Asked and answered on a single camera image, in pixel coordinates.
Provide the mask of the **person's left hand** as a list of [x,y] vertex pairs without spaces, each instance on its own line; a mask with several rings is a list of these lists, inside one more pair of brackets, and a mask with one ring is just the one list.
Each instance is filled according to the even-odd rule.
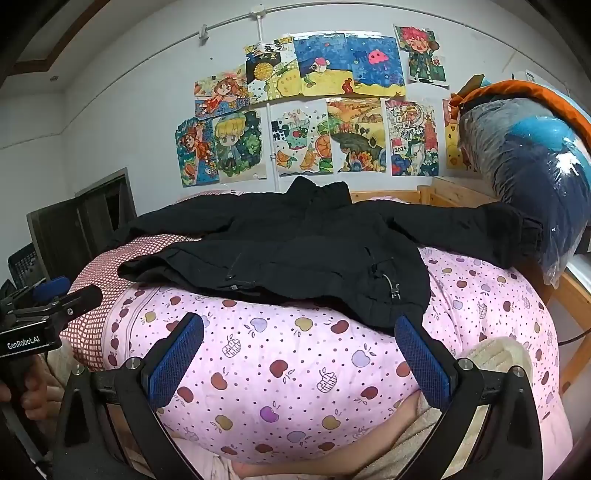
[[45,420],[48,412],[47,383],[42,361],[38,355],[33,357],[32,365],[27,370],[24,386],[25,391],[19,402],[27,418],[33,421]]

